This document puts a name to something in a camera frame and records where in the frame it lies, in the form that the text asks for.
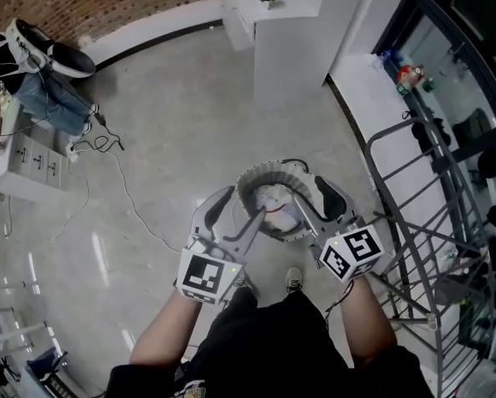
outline shoe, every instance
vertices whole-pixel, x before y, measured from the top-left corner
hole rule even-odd
[[[301,272],[301,269],[297,267],[289,269],[289,271],[287,271],[285,284],[287,286],[287,294],[292,294],[293,292],[301,290],[304,285],[304,274]]]
[[[83,138],[85,135],[87,135],[90,131],[91,131],[91,122],[90,121],[86,121],[84,123],[84,128],[82,129],[82,133],[77,134],[76,136],[70,136],[69,137],[69,142],[75,144],[81,138]]]

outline blue fabric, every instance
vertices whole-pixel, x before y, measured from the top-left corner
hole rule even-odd
[[[48,117],[51,125],[70,135],[82,133],[92,105],[50,66],[37,74],[26,74],[14,96],[36,118]]]

